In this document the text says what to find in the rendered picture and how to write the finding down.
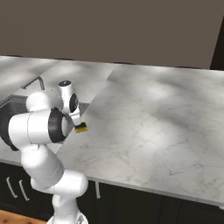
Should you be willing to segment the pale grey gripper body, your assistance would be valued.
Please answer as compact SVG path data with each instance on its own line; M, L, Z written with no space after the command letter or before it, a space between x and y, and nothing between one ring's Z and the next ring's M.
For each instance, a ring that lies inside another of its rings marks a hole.
M75 127L80 126L81 125L81 115L80 115L80 111L74 111L73 113L70 113L69 116L72 119L73 125Z

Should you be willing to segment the yellow sponge with dark top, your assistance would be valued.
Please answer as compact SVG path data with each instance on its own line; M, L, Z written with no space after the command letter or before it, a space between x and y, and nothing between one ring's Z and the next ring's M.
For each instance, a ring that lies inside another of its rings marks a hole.
M84 122L82 122L80 125L77 125L74 127L74 131L76 133L85 132L87 130L88 130L88 126Z

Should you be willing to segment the dark sink basin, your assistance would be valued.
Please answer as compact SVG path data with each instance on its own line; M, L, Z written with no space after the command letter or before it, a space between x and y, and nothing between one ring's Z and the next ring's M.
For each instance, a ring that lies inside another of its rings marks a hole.
M50 119L61 122L67 119L72 122L70 113L81 110L76 94L50 95L36 92L28 97L13 95L8 101L0 103L0 119L26 120L27 122L48 123Z

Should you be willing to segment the dark tall cabinet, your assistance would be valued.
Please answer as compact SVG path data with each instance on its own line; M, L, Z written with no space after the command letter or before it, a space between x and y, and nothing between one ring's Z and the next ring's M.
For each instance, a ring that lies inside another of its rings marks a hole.
M210 69L224 71L224 17L221 22Z

